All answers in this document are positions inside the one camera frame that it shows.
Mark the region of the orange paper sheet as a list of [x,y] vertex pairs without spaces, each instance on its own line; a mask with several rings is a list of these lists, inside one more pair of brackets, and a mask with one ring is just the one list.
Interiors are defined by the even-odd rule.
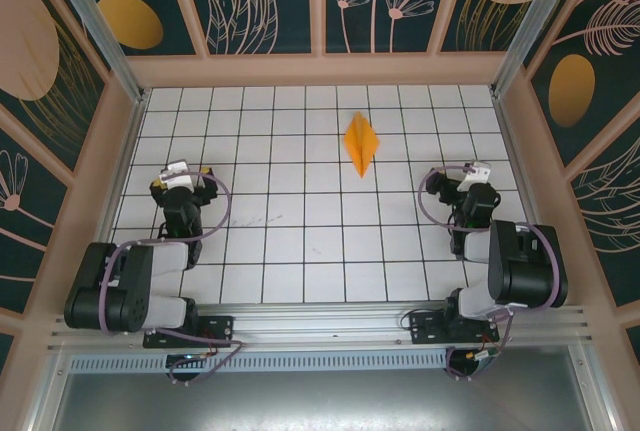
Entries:
[[363,178],[379,148],[380,140],[361,112],[355,113],[347,127],[344,144],[356,172]]

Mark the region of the grey metal sheet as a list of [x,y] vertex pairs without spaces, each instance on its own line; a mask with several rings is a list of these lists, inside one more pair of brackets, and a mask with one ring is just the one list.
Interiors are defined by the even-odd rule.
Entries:
[[155,374],[73,374],[29,431],[619,431],[562,365],[456,381],[439,370],[229,373],[193,386]]

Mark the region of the aluminium side rail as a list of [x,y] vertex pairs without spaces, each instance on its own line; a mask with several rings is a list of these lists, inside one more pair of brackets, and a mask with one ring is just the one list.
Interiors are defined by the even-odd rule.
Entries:
[[528,312],[561,307],[568,278],[556,230],[540,222],[516,137],[501,100],[494,105],[514,171],[524,217],[499,221],[491,228],[489,283],[502,304],[522,305]]
[[107,234],[115,220],[143,114],[144,103],[130,98],[126,92],[110,88],[103,93],[77,176],[73,279],[81,274],[87,247],[93,242],[110,240]]

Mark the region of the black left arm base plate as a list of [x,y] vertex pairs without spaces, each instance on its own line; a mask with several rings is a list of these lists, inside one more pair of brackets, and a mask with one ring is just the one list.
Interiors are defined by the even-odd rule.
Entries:
[[143,337],[144,349],[181,349],[208,347],[211,339],[221,340],[221,348],[229,348],[233,339],[234,318],[231,316],[200,316],[195,322],[174,332],[198,338],[198,341],[177,337],[163,332],[146,334]]

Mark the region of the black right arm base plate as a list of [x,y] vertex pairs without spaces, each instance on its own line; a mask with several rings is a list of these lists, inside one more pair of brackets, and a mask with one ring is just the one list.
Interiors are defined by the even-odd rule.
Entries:
[[491,342],[500,340],[498,329],[489,322],[447,317],[443,311],[412,312],[409,332],[413,344],[424,345],[480,345],[484,338]]

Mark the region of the aluminium frame post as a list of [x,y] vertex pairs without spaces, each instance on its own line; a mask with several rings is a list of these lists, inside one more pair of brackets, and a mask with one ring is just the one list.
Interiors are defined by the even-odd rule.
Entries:
[[498,102],[509,89],[535,41],[545,26],[552,22],[551,15],[560,1],[532,0],[489,87],[494,102]]
[[145,90],[140,86],[129,66],[120,44],[115,39],[95,0],[70,0],[94,38],[102,55],[109,63],[126,94],[139,104],[145,98]]

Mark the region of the aluminium mounting rail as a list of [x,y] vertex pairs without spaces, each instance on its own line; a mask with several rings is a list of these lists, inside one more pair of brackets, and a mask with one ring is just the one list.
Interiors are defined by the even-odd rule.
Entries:
[[[439,309],[442,301],[293,304],[218,304],[204,315],[234,318],[233,337],[247,351],[323,351],[409,348],[403,317],[414,309]],[[518,311],[509,333],[513,347],[589,343],[590,329],[580,306]]]

